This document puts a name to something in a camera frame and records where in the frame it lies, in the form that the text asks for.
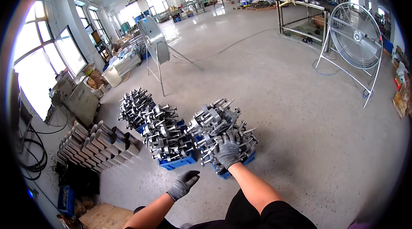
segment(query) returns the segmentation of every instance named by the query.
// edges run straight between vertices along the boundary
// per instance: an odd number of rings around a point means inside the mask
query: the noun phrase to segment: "knee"
[[[141,211],[143,208],[145,208],[146,206],[141,206],[138,207],[137,209],[134,210],[133,214],[136,214],[137,211]]]

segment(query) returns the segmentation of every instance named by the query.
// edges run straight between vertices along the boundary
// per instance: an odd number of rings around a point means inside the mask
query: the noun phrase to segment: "wooden pallet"
[[[242,5],[239,5],[239,6],[233,7],[233,9],[234,9],[234,10],[245,10],[246,8],[243,7]]]
[[[94,206],[79,220],[88,229],[123,229],[124,224],[133,216],[133,211],[103,203]]]
[[[263,8],[246,7],[246,9],[249,9],[249,10],[255,10],[255,11],[260,11],[260,10],[270,10],[270,9],[276,9],[276,5],[273,5],[273,6],[268,6],[268,7],[263,7]]]

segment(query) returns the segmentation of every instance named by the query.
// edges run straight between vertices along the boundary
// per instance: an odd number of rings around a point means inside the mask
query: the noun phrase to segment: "glove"
[[[219,148],[215,150],[216,158],[224,165],[224,168],[229,167],[239,162],[239,146],[240,136],[234,130],[226,131],[226,135],[218,136]]]
[[[190,188],[199,180],[199,171],[187,171],[179,175],[169,188],[167,194],[170,195],[173,201],[177,201],[184,195],[188,194]]]

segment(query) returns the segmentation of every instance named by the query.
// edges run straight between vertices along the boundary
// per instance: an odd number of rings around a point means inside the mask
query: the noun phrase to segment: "concrete floor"
[[[311,65],[320,51],[279,36],[276,10],[231,8],[162,24],[171,46],[204,71],[172,57],[177,64],[162,65],[163,97],[143,62],[100,100],[98,118],[124,128],[126,123],[116,119],[118,101],[137,87],[152,93],[156,103],[177,106],[187,122],[202,103],[235,98],[232,107],[241,109],[248,128],[257,127],[260,141],[248,168],[318,228],[344,229],[361,211],[365,215],[372,207],[383,207],[403,162],[410,128],[409,119],[401,121],[392,105],[396,88],[389,58],[383,60],[374,95],[363,109],[365,99],[349,76],[318,74]],[[305,13],[302,6],[285,8],[285,22]],[[368,80],[364,72],[333,56]],[[336,67],[322,61],[318,71],[333,73]],[[199,170],[201,178],[166,218],[175,226],[223,219],[239,190],[233,178],[222,180],[211,165],[199,162],[167,171],[147,149],[101,174],[99,201],[133,210],[155,200],[186,170]]]

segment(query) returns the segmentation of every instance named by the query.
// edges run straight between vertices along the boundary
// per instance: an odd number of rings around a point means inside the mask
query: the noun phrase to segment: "metal table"
[[[283,34],[283,33],[284,33],[284,30],[289,30],[289,31],[292,31],[292,32],[301,34],[301,35],[303,35],[303,36],[312,38],[312,39],[314,39],[314,40],[316,40],[316,41],[319,41],[319,42],[323,43],[323,42],[325,41],[325,37],[326,37],[327,22],[328,22],[328,20],[329,20],[329,15],[330,15],[330,13],[332,12],[332,10],[335,8],[335,6],[328,5],[326,1],[321,1],[319,5],[316,5],[316,4],[311,4],[311,3],[305,3],[305,2],[302,2],[302,1],[290,0],[290,1],[291,1],[291,4],[294,3],[294,4],[299,4],[299,5],[307,6],[308,15],[307,15],[306,17],[301,18],[301,19],[294,20],[294,21],[291,21],[291,22],[288,22],[288,23],[285,24],[285,23],[283,22],[283,6],[281,6],[281,2],[286,2],[286,1],[289,1],[289,0],[276,0],[276,8],[277,8],[277,10],[278,10],[279,30],[280,30],[280,32]],[[312,19],[315,15],[319,15],[319,14],[312,15],[312,8],[315,8],[315,9],[318,9],[318,10],[321,10],[321,11],[322,11],[321,15],[322,15],[323,18],[324,18],[324,23],[323,23],[323,38],[322,38],[322,39],[319,39],[319,38],[317,38],[317,37],[314,36],[314,35],[309,35],[309,34],[307,34],[307,33],[305,33],[305,32],[302,32],[302,31],[299,31],[299,30],[296,30],[296,29],[292,29],[292,28],[290,28],[290,27],[287,27],[288,25],[291,25],[291,24],[293,24],[293,23],[296,23],[296,22],[298,22],[298,21],[305,20],[305,19],[308,19],[308,21],[310,22],[311,19]]]

